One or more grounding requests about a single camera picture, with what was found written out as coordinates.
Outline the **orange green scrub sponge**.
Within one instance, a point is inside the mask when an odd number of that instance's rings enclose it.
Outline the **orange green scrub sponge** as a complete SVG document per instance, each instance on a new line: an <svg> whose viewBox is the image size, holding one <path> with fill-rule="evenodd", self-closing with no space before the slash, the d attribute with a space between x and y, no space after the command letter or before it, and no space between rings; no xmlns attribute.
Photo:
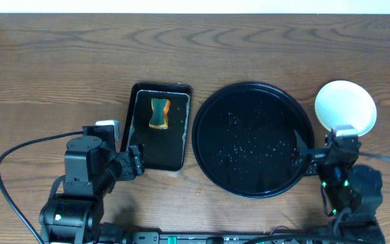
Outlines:
<svg viewBox="0 0 390 244"><path fill-rule="evenodd" d="M151 99L152 116L149 127L152 129L167 129L169 127L168 113L171 102L166 98Z"/></svg>

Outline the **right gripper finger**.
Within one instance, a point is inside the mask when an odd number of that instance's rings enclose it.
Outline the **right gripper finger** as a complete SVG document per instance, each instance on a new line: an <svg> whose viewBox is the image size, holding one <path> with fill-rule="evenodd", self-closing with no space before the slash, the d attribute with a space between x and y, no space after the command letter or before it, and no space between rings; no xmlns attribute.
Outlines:
<svg viewBox="0 0 390 244"><path fill-rule="evenodd" d="M295 154L292 156L292 161L290 163L291 169L300 169L305 165L305 155Z"/></svg>
<svg viewBox="0 0 390 244"><path fill-rule="evenodd" d="M302 137L299 135L297 130L294 130L294 135L296 139L295 154L296 155L307 155L307 145L303 141Z"/></svg>

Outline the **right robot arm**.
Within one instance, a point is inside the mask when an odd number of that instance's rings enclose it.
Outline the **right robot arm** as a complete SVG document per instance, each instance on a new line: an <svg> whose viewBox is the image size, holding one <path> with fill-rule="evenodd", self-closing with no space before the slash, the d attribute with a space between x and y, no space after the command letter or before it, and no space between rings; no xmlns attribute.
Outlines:
<svg viewBox="0 0 390 244"><path fill-rule="evenodd" d="M376 211L383 202L381 172L356 165L362 143L350 125L342 125L325 136L324 148L310 149L297 131L297 148L293 162L302 163L308 176L321 181L324 211L333 220L309 233L320 240L312 243L337 243L339 239L361 243L384 243L385 238L376 220Z"/></svg>

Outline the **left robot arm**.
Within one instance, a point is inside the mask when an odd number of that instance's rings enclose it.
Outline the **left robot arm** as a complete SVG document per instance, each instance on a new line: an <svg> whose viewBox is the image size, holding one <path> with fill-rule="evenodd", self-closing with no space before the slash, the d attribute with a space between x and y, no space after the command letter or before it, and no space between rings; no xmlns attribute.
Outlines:
<svg viewBox="0 0 390 244"><path fill-rule="evenodd" d="M51 187L39 215L44 243L123 243L125 231L102 224L104 197L118 181L144 172L142 149L116 152L97 136L80 136L67 143L65 175Z"/></svg>

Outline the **light blue plate front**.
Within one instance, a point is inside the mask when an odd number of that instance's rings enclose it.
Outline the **light blue plate front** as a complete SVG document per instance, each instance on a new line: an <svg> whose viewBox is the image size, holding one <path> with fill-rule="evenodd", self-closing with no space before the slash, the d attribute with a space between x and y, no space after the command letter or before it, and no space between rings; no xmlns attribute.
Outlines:
<svg viewBox="0 0 390 244"><path fill-rule="evenodd" d="M325 129L350 125L358 136L367 134L377 119L372 96L358 84L344 80L323 86L316 96L314 110Z"/></svg>

